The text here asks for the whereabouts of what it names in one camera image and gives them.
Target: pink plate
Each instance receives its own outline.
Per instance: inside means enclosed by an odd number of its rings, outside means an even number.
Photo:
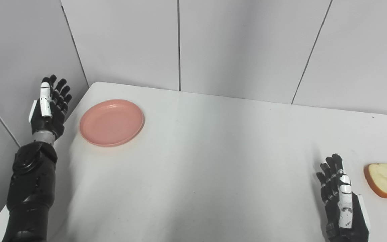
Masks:
[[[134,103],[109,100],[85,112],[80,119],[80,134],[94,145],[113,147],[134,138],[143,122],[143,112]]]

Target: robot finger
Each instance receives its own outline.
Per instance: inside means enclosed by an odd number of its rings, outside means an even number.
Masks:
[[[343,159],[338,154],[332,154],[332,159],[335,162],[337,173],[344,173],[343,171]]]
[[[320,196],[322,197],[322,201],[324,201],[324,204],[327,204],[329,202],[327,189],[325,187],[327,180],[325,178],[325,175],[322,172],[316,173],[316,176],[321,183]]]
[[[45,77],[45,78],[43,78],[43,80],[41,81],[41,83],[43,83],[43,82],[47,82],[48,84],[51,85],[52,80],[51,80],[50,78],[48,78],[48,77]]]
[[[62,78],[58,84],[56,85],[55,87],[55,91],[57,91],[58,93],[60,92],[60,90],[62,89],[63,86],[65,86],[65,84],[67,83],[67,80],[65,80],[64,78]]]
[[[50,102],[52,101],[51,89],[50,89],[50,78],[43,78],[40,87],[40,110],[41,116],[52,116],[50,110]]]
[[[71,95],[67,95],[64,99],[64,103],[62,105],[62,107],[60,108],[62,110],[62,113],[65,115],[68,111],[68,103],[71,101],[72,99],[72,96]]]
[[[334,196],[338,195],[338,183],[337,183],[337,169],[335,167],[335,162],[332,159],[332,157],[325,158],[325,161],[327,162],[329,169],[331,171],[331,184],[334,192]]]
[[[66,97],[65,97],[65,102],[68,104],[70,101],[71,101],[71,99],[72,99],[73,97],[71,96],[71,95],[67,95]]]
[[[58,100],[59,100],[59,92],[54,91],[53,95],[52,95],[52,102],[56,104],[58,102]]]
[[[352,228],[353,222],[353,198],[352,185],[347,175],[342,175],[338,182],[338,208],[340,210],[340,219],[338,225],[341,228]]]
[[[55,81],[57,80],[58,78],[55,76],[55,75],[51,75],[50,76],[50,86],[53,87],[53,85],[55,84]]]
[[[63,98],[65,98],[66,94],[70,91],[70,87],[69,86],[65,86],[62,91],[60,92],[60,96],[62,96]]]
[[[325,161],[327,162],[329,168],[331,169],[331,175],[335,176],[337,173],[335,161],[332,159],[332,157],[329,157],[329,156],[325,158]]]
[[[325,175],[325,188],[327,191],[327,196],[328,199],[331,200],[334,197],[334,192],[332,188],[332,183],[331,183],[331,171],[329,169],[328,164],[322,163],[320,164],[320,168],[323,170],[324,175]]]

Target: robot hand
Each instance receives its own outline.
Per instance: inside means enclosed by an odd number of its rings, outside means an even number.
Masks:
[[[67,81],[61,79],[53,89],[56,80],[55,75],[43,78],[40,99],[34,101],[29,113],[34,140],[50,144],[63,135],[63,123],[71,100],[71,95],[67,95],[70,90]]]
[[[323,173],[316,175],[321,182],[321,197],[327,213],[328,239],[331,242],[367,242],[368,221],[364,218],[358,195],[352,192],[341,157],[333,154],[320,167]]]
[[[7,197],[9,221],[3,242],[44,242],[49,209],[55,200],[58,156],[53,143],[63,135],[63,123],[71,95],[67,81],[43,78],[40,99],[29,114],[34,141],[17,151]]]

